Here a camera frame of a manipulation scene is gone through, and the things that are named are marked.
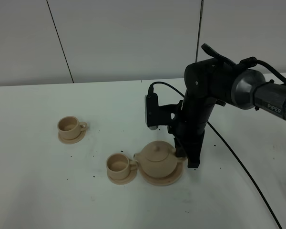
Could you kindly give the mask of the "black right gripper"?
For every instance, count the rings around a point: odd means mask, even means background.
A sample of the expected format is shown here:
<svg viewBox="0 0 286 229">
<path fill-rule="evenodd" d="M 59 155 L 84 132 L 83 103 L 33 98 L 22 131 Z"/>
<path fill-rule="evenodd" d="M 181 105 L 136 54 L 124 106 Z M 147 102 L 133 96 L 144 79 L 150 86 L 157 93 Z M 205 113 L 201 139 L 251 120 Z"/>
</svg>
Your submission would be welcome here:
<svg viewBox="0 0 286 229">
<path fill-rule="evenodd" d="M 198 168 L 204 140 L 204 129 L 215 105 L 212 97 L 194 98 L 186 96 L 178 107 L 168 133 L 174 135 L 175 156 L 186 157 L 188 168 Z"/>
</svg>

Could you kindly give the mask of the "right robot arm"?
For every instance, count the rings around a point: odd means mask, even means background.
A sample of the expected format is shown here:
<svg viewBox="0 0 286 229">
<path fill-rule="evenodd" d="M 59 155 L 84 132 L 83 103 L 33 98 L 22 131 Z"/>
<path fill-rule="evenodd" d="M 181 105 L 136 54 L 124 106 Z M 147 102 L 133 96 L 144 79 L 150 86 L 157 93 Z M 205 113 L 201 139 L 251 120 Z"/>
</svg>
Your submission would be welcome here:
<svg viewBox="0 0 286 229">
<path fill-rule="evenodd" d="M 204 129 L 216 104 L 262 109 L 286 121 L 286 78 L 255 57 L 236 64 L 209 45 L 203 51 L 211 58 L 190 64 L 184 72 L 186 92 L 177 105 L 174 135 L 177 157 L 186 157 L 189 168 L 198 168 Z"/>
</svg>

